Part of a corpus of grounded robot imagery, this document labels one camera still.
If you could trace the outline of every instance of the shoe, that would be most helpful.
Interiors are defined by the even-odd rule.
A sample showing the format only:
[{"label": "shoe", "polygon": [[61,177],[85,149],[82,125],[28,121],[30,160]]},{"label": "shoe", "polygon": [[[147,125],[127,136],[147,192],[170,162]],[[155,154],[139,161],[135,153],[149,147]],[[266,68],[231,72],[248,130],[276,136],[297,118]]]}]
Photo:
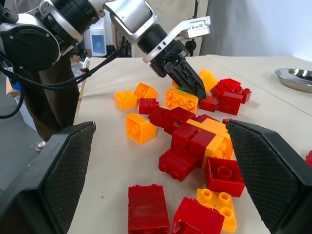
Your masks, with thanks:
[{"label": "shoe", "polygon": [[45,141],[43,141],[43,142],[40,142],[37,146],[36,146],[36,150],[38,151],[38,152],[41,152],[41,150],[43,149],[43,147],[45,146]]}]

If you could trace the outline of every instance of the red building block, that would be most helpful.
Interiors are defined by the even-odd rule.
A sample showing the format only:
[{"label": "red building block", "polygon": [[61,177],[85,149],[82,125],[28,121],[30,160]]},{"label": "red building block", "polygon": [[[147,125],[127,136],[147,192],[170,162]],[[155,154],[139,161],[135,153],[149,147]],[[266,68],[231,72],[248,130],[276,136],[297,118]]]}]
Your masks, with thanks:
[{"label": "red building block", "polygon": [[225,118],[223,121],[222,121],[222,123],[224,123],[224,124],[226,124],[228,121],[230,121],[230,120],[233,120],[233,119],[231,119],[231,118]]},{"label": "red building block", "polygon": [[201,110],[215,112],[218,110],[218,100],[212,96],[207,96],[205,99],[202,99],[199,104]]},{"label": "red building block", "polygon": [[194,113],[184,110],[181,107],[176,107],[166,114],[164,130],[165,132],[172,134],[183,123],[194,118],[196,118]]},{"label": "red building block", "polygon": [[194,120],[196,122],[198,122],[198,123],[202,123],[203,121],[205,121],[208,118],[217,121],[215,118],[212,118],[212,117],[210,117],[209,115],[206,115],[206,114],[203,114],[201,116],[197,116]]},{"label": "red building block", "polygon": [[150,120],[151,124],[164,128],[165,117],[166,117],[166,114],[168,113],[169,113],[168,109],[159,107],[156,110],[154,110],[151,114],[148,115],[148,119]]},{"label": "red building block", "polygon": [[227,79],[221,79],[220,83],[226,83],[231,89],[235,89],[240,87],[240,82],[231,79],[231,78],[227,78]]},{"label": "red building block", "polygon": [[128,189],[128,234],[167,234],[169,226],[162,186]]},{"label": "red building block", "polygon": [[221,100],[225,92],[234,93],[233,89],[231,89],[225,82],[219,82],[214,88],[212,88],[212,90],[210,90],[212,96],[218,100]]},{"label": "red building block", "polygon": [[198,133],[198,128],[188,123],[172,133],[171,149],[177,151],[188,151],[190,140]]},{"label": "red building block", "polygon": [[197,158],[197,167],[202,167],[206,148],[214,137],[215,134],[201,130],[190,140],[188,152]]},{"label": "red building block", "polygon": [[306,163],[309,164],[312,167],[312,150],[306,156]]},{"label": "red building block", "polygon": [[243,96],[225,92],[221,98],[219,111],[237,116]]},{"label": "red building block", "polygon": [[242,95],[242,103],[245,104],[247,101],[249,101],[250,96],[252,95],[252,92],[250,89],[242,89],[241,87],[235,88],[234,93]]},{"label": "red building block", "polygon": [[158,168],[182,182],[196,167],[196,162],[197,158],[187,152],[170,149],[159,158]]},{"label": "red building block", "polygon": [[175,213],[172,234],[220,234],[224,216],[185,197]]},{"label": "red building block", "polygon": [[156,98],[140,98],[138,113],[140,115],[149,115],[159,107]]},{"label": "red building block", "polygon": [[205,168],[207,189],[240,197],[245,184],[237,161],[209,157]]}]

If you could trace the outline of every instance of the beige tabletop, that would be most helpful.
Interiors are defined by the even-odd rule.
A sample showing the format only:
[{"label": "beige tabletop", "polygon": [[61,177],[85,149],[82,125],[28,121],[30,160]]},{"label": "beige tabletop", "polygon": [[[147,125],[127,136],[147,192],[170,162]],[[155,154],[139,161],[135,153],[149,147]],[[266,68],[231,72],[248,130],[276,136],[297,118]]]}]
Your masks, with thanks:
[{"label": "beige tabletop", "polygon": [[[269,59],[267,63],[263,60],[262,69],[257,67],[250,71],[246,67],[244,73],[243,69],[232,72],[231,67],[219,65],[222,58],[218,58],[217,62],[205,56],[189,58],[189,63],[197,72],[208,69],[217,79],[233,78],[253,92],[251,100],[241,106],[238,116],[202,110],[198,110],[197,114],[209,114],[218,120],[234,118],[275,130],[304,157],[311,150],[312,110],[308,108],[309,104],[311,106],[311,94],[290,90],[274,79],[274,68],[280,67],[280,59],[285,58]],[[91,68],[101,61],[101,58],[92,58]],[[292,57],[288,57],[287,61],[286,67],[292,67],[292,61],[295,67],[300,65]],[[244,63],[246,60],[242,60],[241,64],[237,62],[236,67],[243,68]],[[127,233],[129,186],[164,186],[170,221],[184,196],[195,198],[197,188],[205,187],[204,174],[200,169],[195,169],[183,182],[159,171],[158,159],[171,143],[171,136],[162,129],[158,129],[156,138],[144,145],[138,145],[126,136],[125,116],[130,112],[138,113],[138,110],[120,111],[114,104],[113,95],[117,90],[134,90],[139,81],[152,85],[159,92],[158,101],[163,107],[165,91],[172,88],[171,79],[159,78],[139,58],[118,58],[88,78],[84,85],[75,123],[95,121],[97,131],[70,234]],[[241,198],[234,198],[234,210],[237,234],[269,234],[246,189]]]}]

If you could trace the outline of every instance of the brown pants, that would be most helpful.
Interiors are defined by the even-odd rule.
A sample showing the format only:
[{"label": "brown pants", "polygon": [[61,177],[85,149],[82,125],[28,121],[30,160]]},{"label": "brown pants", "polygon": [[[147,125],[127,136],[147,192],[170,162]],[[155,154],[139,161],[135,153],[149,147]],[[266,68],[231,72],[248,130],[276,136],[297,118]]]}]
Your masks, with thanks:
[{"label": "brown pants", "polygon": [[[21,76],[41,84],[54,84],[74,77],[69,55],[65,55],[51,68],[45,71],[14,69]],[[34,120],[36,129],[44,141],[73,125],[79,99],[78,87],[65,91],[51,91],[24,85],[25,104]]]}]

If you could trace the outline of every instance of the orange lego brick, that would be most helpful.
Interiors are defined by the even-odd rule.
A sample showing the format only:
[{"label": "orange lego brick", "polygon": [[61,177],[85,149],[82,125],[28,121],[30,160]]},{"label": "orange lego brick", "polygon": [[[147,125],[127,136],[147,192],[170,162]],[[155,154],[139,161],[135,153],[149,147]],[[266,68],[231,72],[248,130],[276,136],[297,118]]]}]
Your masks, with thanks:
[{"label": "orange lego brick", "polygon": [[158,92],[151,85],[144,84],[143,82],[140,82],[137,85],[134,94],[137,97],[137,99],[156,98],[158,96]]},{"label": "orange lego brick", "polygon": [[177,83],[175,83],[175,81],[174,81],[174,80],[172,81],[172,85],[173,85],[176,89],[178,89],[178,88],[179,88],[179,86],[177,85]]},{"label": "orange lego brick", "polygon": [[202,169],[206,167],[208,157],[216,157],[221,159],[232,159],[234,149],[232,142],[222,136],[216,135],[213,140],[208,144],[205,151],[205,156],[202,164]]},{"label": "orange lego brick", "polygon": [[139,144],[156,137],[157,127],[141,116],[130,113],[126,115],[126,135]]},{"label": "orange lego brick", "polygon": [[206,130],[208,132],[214,133],[218,136],[224,137],[226,139],[230,139],[230,135],[228,133],[228,130],[225,127],[224,123],[220,123],[218,121],[215,121],[213,119],[207,118],[202,123],[196,122],[192,119],[189,119],[187,121],[190,125],[193,125],[199,129]]},{"label": "orange lego brick", "polygon": [[219,211],[224,216],[222,227],[224,232],[235,232],[237,223],[231,195],[225,192],[211,192],[209,189],[197,189],[197,201],[205,207]]},{"label": "orange lego brick", "polygon": [[129,89],[125,92],[117,91],[114,94],[115,105],[123,110],[137,107],[137,98]]},{"label": "orange lego brick", "polygon": [[216,80],[214,75],[206,69],[200,70],[198,76],[204,82],[206,93],[212,90],[212,88],[214,88],[218,84],[218,81]]},{"label": "orange lego brick", "polygon": [[198,97],[179,89],[168,89],[166,92],[165,106],[171,109],[179,106],[189,112],[196,114]]}]

